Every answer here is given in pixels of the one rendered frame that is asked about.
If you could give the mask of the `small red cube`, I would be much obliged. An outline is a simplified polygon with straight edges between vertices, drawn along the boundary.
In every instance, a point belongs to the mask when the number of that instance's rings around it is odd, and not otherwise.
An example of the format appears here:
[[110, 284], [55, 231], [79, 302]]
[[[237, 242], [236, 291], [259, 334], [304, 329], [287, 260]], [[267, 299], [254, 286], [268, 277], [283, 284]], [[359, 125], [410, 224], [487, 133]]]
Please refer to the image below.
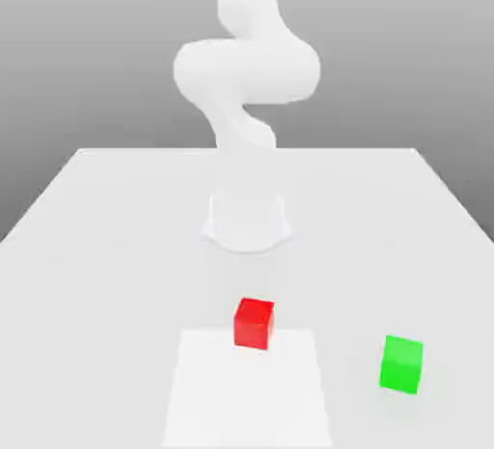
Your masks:
[[243, 297], [233, 316], [236, 346], [267, 351], [274, 326], [274, 303]]

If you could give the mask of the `small green cube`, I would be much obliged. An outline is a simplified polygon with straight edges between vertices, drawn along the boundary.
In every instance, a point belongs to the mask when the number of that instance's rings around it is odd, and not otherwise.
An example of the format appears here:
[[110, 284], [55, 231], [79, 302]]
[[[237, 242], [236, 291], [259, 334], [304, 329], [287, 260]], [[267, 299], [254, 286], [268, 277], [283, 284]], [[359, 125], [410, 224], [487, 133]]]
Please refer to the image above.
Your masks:
[[424, 344], [394, 335], [385, 338], [379, 385], [401, 393], [418, 393], [423, 369]]

